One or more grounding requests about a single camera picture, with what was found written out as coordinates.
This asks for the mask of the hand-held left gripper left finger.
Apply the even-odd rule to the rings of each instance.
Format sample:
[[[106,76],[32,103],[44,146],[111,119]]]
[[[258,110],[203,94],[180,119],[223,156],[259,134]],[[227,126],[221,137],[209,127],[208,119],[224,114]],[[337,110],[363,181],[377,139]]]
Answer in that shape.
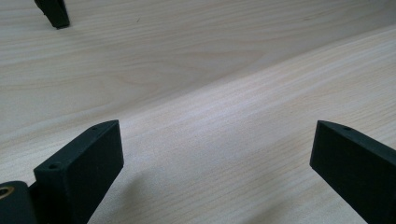
[[[34,169],[50,224],[87,224],[124,164],[117,120],[87,129]]]

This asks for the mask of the small black table shelf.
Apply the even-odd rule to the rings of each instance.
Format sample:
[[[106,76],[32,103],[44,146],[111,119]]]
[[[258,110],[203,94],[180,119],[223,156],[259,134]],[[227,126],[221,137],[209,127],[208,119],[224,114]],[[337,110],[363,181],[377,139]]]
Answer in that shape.
[[[34,0],[37,7],[48,18],[50,24],[56,29],[70,26],[64,0]]]

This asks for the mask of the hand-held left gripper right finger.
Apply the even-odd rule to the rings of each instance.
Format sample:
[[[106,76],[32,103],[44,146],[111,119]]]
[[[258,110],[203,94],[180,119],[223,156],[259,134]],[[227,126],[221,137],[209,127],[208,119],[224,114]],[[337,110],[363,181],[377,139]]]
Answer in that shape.
[[[310,166],[368,224],[396,224],[396,150],[320,120]]]

